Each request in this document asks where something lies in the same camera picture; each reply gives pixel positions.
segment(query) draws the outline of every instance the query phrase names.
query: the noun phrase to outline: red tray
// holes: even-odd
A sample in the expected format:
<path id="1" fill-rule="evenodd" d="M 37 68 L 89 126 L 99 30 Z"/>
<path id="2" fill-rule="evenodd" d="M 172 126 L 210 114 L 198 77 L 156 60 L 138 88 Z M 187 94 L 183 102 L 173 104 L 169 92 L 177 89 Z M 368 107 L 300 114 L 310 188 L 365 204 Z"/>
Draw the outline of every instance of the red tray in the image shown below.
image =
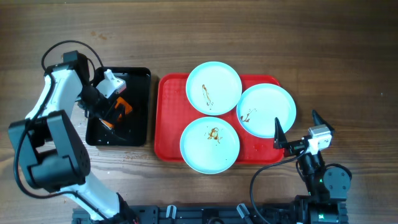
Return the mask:
<path id="1" fill-rule="evenodd" d="M 185 84 L 189 74 L 171 73 L 159 82 L 155 129 L 155 153 L 167 162 L 183 162 L 180 138 L 192 121 L 207 116 L 197 111 L 188 101 Z M 279 85 L 269 75 L 240 75 L 243 91 L 260 83 Z M 283 158 L 283 150 L 273 148 L 273 139 L 257 138 L 239 124 L 236 108 L 217 116 L 235 129 L 241 143 L 237 164 L 272 164 Z"/>

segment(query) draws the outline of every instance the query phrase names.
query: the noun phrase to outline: food residue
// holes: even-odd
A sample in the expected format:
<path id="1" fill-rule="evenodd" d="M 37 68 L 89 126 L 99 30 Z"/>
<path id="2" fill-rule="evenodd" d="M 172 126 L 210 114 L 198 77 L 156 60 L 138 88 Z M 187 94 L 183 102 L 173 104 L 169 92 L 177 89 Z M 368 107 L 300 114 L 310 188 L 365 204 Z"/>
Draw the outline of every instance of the food residue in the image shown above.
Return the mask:
<path id="1" fill-rule="evenodd" d="M 203 84 L 201 86 L 201 90 L 203 92 L 203 97 L 205 97 L 207 106 L 210 106 L 210 107 L 213 106 L 213 102 L 211 102 L 211 99 L 210 99 L 210 96 L 209 96 L 209 92 L 207 91 L 207 88 L 206 88 L 205 84 Z"/>
<path id="2" fill-rule="evenodd" d="M 103 40 L 107 40 L 107 39 L 108 39 L 107 37 L 105 37 L 105 36 L 102 35 L 102 34 L 100 34 L 98 37 L 101 38 L 101 39 L 103 39 Z"/>
<path id="3" fill-rule="evenodd" d="M 254 108 L 253 110 L 249 110 L 248 114 L 246 115 L 246 118 L 243 119 L 243 116 L 241 116 L 241 120 L 242 120 L 243 122 L 249 122 L 249 121 L 250 121 L 249 115 L 250 115 L 253 111 L 257 111 L 257 109 Z"/>
<path id="4" fill-rule="evenodd" d="M 213 128 L 213 129 L 211 129 L 211 132 L 209 132 L 209 137 L 207 138 L 207 139 L 214 139 L 214 140 L 216 140 L 218 143 L 220 143 L 220 140 L 222 139 L 223 137 L 219 137 L 218 136 L 218 128 Z"/>

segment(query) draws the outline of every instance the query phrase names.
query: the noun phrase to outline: wooden table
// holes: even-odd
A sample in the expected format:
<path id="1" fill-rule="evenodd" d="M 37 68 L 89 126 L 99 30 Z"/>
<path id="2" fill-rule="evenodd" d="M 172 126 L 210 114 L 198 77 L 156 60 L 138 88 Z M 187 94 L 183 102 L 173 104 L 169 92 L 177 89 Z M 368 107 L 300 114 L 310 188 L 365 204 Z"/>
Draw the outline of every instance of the wooden table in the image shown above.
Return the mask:
<path id="1" fill-rule="evenodd" d="M 275 76 L 297 104 L 288 139 L 306 134 L 312 109 L 336 128 L 323 157 L 353 172 L 350 223 L 397 223 L 397 9 L 389 1 L 302 0 L 0 6 L 0 223 L 70 223 L 77 207 L 64 197 L 36 200 L 20 192 L 7 135 L 43 89 L 42 54 L 67 39 L 92 46 L 105 65 L 147 67 L 160 78 L 211 60 L 239 73 Z M 54 50 L 46 65 L 69 50 L 99 65 L 72 44 Z M 72 121 L 84 139 L 78 108 Z M 87 145 L 92 171 L 130 205 L 250 202 L 249 181 L 259 166 L 201 175 L 160 161 L 151 133 L 144 147 Z M 289 202 L 307 192 L 291 163 L 264 172 L 254 193 L 258 202 Z"/>

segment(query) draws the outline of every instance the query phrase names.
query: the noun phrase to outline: black tray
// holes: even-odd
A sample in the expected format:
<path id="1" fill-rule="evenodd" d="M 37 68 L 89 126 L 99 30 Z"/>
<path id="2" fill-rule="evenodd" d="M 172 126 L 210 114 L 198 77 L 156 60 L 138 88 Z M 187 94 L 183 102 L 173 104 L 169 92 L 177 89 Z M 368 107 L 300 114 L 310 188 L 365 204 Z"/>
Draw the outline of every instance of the black tray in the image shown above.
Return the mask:
<path id="1" fill-rule="evenodd" d="M 104 67 L 104 70 L 107 69 L 112 70 L 115 77 L 125 80 L 127 86 L 121 94 L 111 97 L 121 96 L 132 106 L 132 112 L 112 130 L 98 118 L 89 119 L 86 142 L 91 146 L 141 146 L 147 137 L 150 71 L 148 68 Z M 96 69 L 99 75 L 94 86 L 103 79 L 104 70 L 101 67 Z"/>

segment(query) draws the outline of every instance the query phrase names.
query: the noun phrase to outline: light blue plate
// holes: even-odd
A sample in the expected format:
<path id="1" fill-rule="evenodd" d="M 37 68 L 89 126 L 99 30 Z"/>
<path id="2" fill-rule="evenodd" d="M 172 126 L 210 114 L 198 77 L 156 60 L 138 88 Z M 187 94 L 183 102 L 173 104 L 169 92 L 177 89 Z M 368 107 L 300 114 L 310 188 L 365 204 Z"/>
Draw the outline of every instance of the light blue plate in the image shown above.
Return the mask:
<path id="1" fill-rule="evenodd" d="M 206 62 L 189 74 L 185 90 L 196 110 L 207 115 L 221 115 L 238 103 L 242 95 L 242 82 L 229 65 Z"/>
<path id="2" fill-rule="evenodd" d="M 236 114 L 241 126 L 259 138 L 273 138 L 275 117 L 278 117 L 284 132 L 296 119 L 296 105 L 291 95 L 273 84 L 258 84 L 248 88 L 236 105 Z"/>
<path id="3" fill-rule="evenodd" d="M 239 138 L 226 121 L 204 117 L 190 123 L 181 135 L 180 150 L 185 162 L 203 174 L 217 174 L 234 164 Z"/>

